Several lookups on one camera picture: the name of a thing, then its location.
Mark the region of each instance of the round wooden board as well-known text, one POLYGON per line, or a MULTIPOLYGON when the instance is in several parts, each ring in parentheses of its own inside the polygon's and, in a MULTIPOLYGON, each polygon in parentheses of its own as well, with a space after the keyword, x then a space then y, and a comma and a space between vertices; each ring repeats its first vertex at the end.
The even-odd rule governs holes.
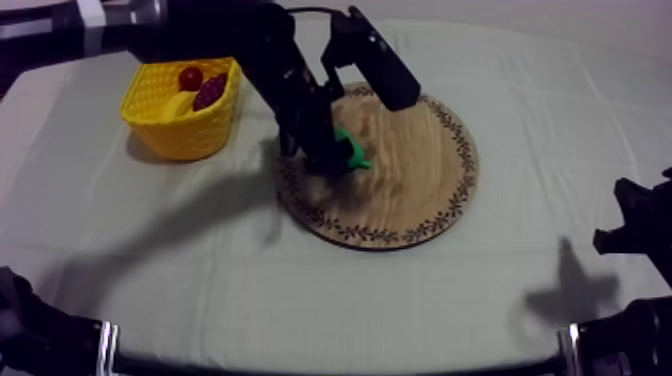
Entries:
POLYGON ((448 107, 422 95, 393 113, 357 83, 332 109, 334 125, 362 145, 372 168, 333 180, 307 174, 300 153, 278 157, 276 189, 300 223, 336 244, 376 251, 422 243, 460 218, 476 189, 478 155, 448 107))

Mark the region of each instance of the yellow plastic basket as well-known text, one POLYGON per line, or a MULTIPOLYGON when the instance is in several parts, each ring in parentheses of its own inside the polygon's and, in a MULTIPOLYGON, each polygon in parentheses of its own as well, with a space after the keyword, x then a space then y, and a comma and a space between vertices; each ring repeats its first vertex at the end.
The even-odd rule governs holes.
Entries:
POLYGON ((208 157, 229 139, 240 78, 240 66, 232 58, 142 65, 121 104, 121 118, 161 157, 181 161, 208 157), (224 94, 207 108, 162 121, 161 108, 179 91, 180 72, 192 65, 203 72, 204 82, 227 73, 224 94))

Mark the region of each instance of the grape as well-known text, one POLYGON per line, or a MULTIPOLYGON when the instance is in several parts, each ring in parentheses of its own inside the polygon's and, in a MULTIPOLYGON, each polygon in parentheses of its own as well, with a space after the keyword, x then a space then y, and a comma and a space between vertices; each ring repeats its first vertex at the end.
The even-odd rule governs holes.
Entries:
POLYGON ((226 73, 222 73, 219 76, 207 80, 201 86, 201 90, 199 90, 198 94, 196 94, 196 98, 194 99, 194 111, 202 110, 217 102, 217 99, 224 94, 226 79, 226 73))
POLYGON ((194 66, 186 67, 178 78, 180 90, 198 91, 203 83, 203 72, 194 66))

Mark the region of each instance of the decorative border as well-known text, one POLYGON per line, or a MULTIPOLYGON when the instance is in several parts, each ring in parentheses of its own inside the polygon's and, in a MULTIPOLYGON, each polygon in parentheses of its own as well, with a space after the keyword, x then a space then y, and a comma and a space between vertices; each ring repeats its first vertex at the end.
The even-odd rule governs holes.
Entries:
MULTIPOLYGON (((345 94, 351 97, 375 95, 370 87, 364 85, 346 88, 345 94)), ((392 248, 400 248, 428 240, 447 230, 462 215, 470 196, 473 194, 477 182, 478 158, 468 131, 465 130, 463 124, 453 119, 453 116, 445 105, 424 94, 420 96, 419 102, 426 103, 439 119, 443 128, 453 133, 452 139, 458 145, 457 153, 462 160, 461 166, 464 170, 462 180, 460 180, 452 197, 448 200, 448 207, 437 211, 433 219, 427 219, 401 233, 386 228, 378 229, 369 228, 368 226, 359 227, 359 225, 356 225, 351 227, 342 225, 338 218, 329 217, 325 214, 324 210, 312 206, 299 195, 299 192, 301 192, 299 174, 294 164, 288 158, 280 156, 276 159, 277 166, 279 167, 278 172, 284 183, 283 188, 285 192, 289 193, 289 202, 285 204, 303 217, 308 222, 307 225, 309 227, 329 230, 332 233, 335 230, 335 234, 340 236, 343 241, 350 239, 368 242, 382 241, 392 248), (405 244, 395 246, 394 243, 399 242, 404 242, 405 244)))

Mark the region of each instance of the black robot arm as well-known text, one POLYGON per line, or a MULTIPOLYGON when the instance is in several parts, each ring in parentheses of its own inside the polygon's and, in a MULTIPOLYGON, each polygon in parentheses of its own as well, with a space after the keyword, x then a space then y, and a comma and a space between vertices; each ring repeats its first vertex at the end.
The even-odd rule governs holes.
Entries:
POLYGON ((353 146, 334 137, 331 102, 343 95, 336 68, 355 64, 392 111, 414 105, 420 84, 357 8, 348 15, 327 11, 324 86, 294 42, 292 10, 264 1, 107 1, 97 17, 74 2, 0 12, 0 51, 29 67, 119 50, 143 63, 233 56, 275 113, 283 152, 300 148, 315 172, 338 174, 349 170, 353 146), (50 27, 26 31, 26 22, 36 20, 50 27))

